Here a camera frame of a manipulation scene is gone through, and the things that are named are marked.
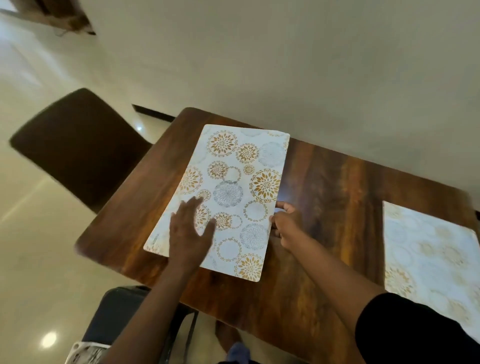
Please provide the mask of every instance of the chair backrest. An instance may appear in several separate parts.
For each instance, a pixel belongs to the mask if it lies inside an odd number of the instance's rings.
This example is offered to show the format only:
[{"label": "chair backrest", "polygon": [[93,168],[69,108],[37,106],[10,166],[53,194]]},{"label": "chair backrest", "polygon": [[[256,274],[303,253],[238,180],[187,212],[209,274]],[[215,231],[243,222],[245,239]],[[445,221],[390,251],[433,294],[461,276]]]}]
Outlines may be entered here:
[{"label": "chair backrest", "polygon": [[42,110],[10,145],[95,212],[152,146],[86,88]]}]

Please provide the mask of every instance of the black sleeve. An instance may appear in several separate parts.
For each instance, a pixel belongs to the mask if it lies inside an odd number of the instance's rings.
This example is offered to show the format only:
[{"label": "black sleeve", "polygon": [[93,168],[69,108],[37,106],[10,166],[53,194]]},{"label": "black sleeve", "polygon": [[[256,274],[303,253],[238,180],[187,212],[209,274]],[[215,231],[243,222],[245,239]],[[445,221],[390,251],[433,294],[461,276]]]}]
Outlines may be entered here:
[{"label": "black sleeve", "polygon": [[355,341],[367,364],[480,363],[480,344],[456,321],[393,293],[365,306]]}]

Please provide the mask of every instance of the person's foot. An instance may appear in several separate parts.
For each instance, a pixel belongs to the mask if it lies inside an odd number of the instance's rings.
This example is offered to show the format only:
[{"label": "person's foot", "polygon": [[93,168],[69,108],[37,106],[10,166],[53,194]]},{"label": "person's foot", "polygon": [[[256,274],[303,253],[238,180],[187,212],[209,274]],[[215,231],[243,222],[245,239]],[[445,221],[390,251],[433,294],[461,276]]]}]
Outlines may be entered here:
[{"label": "person's foot", "polygon": [[225,352],[228,352],[236,342],[242,342],[240,333],[236,328],[218,320],[215,322],[215,336]]}]

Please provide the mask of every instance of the tiled floor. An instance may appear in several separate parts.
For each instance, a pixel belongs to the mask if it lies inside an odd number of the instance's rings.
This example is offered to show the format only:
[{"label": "tiled floor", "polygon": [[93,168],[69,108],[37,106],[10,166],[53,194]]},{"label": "tiled floor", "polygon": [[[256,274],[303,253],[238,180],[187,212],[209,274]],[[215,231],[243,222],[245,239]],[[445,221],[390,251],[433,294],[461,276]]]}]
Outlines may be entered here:
[{"label": "tiled floor", "polygon": [[[39,110],[79,87],[115,108],[149,142],[168,123],[134,112],[94,36],[58,36],[49,27],[0,16],[0,362],[63,363],[82,337],[108,289],[132,281],[79,257],[73,244],[94,214],[8,145]],[[172,363],[181,363],[189,317],[180,329]],[[212,317],[200,314],[190,363],[216,363],[224,353]],[[48,333],[55,343],[42,348]],[[242,334],[253,359],[290,363],[290,355]]]}]

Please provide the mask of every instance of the white placemat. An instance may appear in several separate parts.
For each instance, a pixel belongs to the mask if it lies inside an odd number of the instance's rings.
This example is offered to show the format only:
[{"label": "white placemat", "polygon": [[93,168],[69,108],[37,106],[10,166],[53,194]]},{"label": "white placemat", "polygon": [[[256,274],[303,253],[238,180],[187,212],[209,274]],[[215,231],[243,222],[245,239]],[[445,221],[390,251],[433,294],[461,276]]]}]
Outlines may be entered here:
[{"label": "white placemat", "polygon": [[203,196],[195,216],[202,234],[216,218],[214,243],[202,267],[258,282],[262,273],[290,135],[207,124],[171,201],[144,249],[168,256],[170,215]]},{"label": "white placemat", "polygon": [[480,341],[480,247],[472,229],[384,201],[385,289]]}]

